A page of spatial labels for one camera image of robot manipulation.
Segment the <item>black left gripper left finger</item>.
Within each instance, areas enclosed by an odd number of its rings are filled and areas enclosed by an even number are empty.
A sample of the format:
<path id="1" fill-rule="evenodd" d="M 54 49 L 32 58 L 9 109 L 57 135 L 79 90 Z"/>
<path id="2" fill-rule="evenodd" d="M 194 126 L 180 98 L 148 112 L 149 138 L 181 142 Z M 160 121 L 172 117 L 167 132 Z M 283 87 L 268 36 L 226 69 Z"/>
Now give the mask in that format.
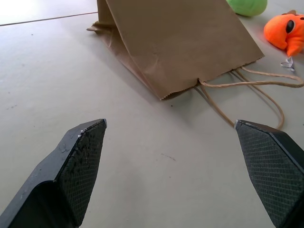
<path id="1" fill-rule="evenodd" d="M 79 228 L 98 174 L 107 122 L 66 132 L 0 215 L 0 228 Z"/>

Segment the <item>clear plastic tag loop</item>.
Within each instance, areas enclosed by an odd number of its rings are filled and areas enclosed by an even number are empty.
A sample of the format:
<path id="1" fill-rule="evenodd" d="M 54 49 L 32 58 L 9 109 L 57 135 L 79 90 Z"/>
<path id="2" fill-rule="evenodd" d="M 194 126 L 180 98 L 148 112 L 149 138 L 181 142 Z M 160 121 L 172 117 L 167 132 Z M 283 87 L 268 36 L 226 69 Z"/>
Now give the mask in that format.
<path id="1" fill-rule="evenodd" d="M 289 69 L 292 72 L 295 72 L 295 65 L 293 61 L 293 57 L 288 57 L 284 62 L 282 62 L 281 67 Z"/>

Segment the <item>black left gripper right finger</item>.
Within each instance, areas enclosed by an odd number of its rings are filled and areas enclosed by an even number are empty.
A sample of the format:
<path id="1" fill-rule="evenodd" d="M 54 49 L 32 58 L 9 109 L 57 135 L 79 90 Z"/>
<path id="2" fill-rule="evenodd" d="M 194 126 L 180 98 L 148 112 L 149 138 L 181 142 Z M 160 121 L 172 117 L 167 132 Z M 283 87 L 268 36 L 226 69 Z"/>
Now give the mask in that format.
<path id="1" fill-rule="evenodd" d="M 304 228 L 304 150 L 285 132 L 235 122 L 247 172 L 275 228 Z"/>

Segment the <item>green plush toy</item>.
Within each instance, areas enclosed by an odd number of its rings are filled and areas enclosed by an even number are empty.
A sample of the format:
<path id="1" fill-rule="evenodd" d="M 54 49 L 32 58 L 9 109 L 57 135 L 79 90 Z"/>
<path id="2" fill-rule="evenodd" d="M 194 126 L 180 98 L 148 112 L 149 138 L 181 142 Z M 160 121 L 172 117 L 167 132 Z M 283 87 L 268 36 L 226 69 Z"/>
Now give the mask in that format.
<path id="1" fill-rule="evenodd" d="M 226 0 L 233 11 L 241 16 L 253 17 L 262 14 L 267 7 L 267 0 Z"/>

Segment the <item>brown paper bag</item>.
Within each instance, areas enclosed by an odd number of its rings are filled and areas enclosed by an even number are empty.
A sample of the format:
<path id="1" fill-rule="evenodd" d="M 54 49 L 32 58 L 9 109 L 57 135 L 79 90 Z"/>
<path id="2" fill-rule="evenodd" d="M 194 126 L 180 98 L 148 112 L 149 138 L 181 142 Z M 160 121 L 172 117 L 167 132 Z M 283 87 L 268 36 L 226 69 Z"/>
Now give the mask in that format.
<path id="1" fill-rule="evenodd" d="M 159 99 L 256 62 L 264 55 L 227 0 L 97 0 L 90 28 Z"/>

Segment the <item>orange plush toy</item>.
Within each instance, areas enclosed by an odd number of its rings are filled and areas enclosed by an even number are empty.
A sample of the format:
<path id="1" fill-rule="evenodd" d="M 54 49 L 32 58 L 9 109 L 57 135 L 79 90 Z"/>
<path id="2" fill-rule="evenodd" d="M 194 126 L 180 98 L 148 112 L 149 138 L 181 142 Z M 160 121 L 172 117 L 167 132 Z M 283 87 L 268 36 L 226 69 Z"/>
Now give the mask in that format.
<path id="1" fill-rule="evenodd" d="M 299 54 L 304 49 L 304 15 L 291 10 L 273 17 L 264 26 L 264 37 L 288 57 Z"/>

